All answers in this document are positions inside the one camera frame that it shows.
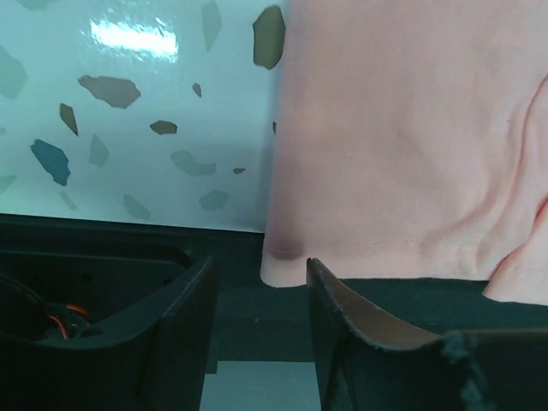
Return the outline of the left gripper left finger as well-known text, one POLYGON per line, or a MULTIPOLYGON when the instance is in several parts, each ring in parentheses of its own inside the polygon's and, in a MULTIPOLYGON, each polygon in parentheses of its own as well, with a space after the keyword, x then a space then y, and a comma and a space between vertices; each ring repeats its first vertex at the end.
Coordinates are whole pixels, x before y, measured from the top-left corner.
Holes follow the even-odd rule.
POLYGON ((214 317, 214 260, 72 340, 1 337, 3 410, 197 410, 214 317))

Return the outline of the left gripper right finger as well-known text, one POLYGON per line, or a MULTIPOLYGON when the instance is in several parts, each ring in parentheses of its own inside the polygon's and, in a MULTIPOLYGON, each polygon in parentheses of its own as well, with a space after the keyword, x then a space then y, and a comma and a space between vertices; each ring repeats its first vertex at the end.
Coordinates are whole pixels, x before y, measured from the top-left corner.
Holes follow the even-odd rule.
POLYGON ((307 261, 323 410, 544 410, 547 310, 483 284, 353 280, 307 261))

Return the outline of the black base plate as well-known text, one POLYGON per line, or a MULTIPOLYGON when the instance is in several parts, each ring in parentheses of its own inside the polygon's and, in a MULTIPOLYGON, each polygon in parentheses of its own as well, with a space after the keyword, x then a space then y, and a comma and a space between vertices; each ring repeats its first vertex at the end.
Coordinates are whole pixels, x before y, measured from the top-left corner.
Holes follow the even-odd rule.
MULTIPOLYGON (((304 287, 275 289, 259 275, 260 234, 2 215, 1 255, 17 278, 47 299, 104 319, 169 284, 205 256, 219 266, 209 370, 218 361, 313 358, 304 287)), ((529 329, 547 325, 545 307, 485 298, 482 283, 348 280, 397 317, 429 331, 529 329)))

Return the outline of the pink t shirt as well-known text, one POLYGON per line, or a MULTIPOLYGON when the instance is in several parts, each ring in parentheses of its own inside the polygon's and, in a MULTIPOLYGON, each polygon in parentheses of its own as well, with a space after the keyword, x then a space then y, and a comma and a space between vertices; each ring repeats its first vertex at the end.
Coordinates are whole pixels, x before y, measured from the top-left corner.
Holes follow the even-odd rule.
POLYGON ((261 278, 547 302, 547 4, 294 1, 261 278))

